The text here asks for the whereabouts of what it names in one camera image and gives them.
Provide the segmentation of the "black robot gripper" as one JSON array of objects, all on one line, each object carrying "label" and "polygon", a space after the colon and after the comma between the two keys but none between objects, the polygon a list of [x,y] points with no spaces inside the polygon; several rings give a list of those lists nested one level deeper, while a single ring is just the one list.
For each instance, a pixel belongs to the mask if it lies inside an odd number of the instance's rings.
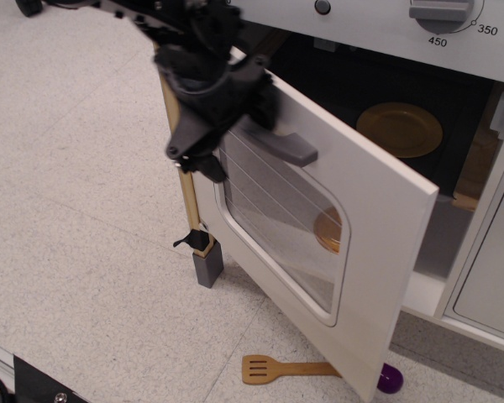
[{"label": "black robot gripper", "polygon": [[269,58],[231,57],[230,44],[211,49],[196,41],[160,44],[154,57],[181,109],[166,154],[183,172],[200,172],[212,182],[227,179],[219,160],[210,154],[222,135],[246,113],[272,130],[280,110],[277,88],[266,71]]}]

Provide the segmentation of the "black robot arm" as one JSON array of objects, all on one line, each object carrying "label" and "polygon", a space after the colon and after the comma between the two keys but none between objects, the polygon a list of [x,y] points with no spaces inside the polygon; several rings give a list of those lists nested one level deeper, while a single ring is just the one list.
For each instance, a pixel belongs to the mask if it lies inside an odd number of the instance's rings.
[{"label": "black robot arm", "polygon": [[278,112],[268,60],[246,55],[233,62],[231,50],[243,45],[239,8],[225,1],[55,1],[68,9],[93,7],[129,18],[157,46],[154,62],[175,95],[180,116],[167,156],[185,172],[199,171],[225,181],[214,150],[222,137],[249,116],[271,130]]}]

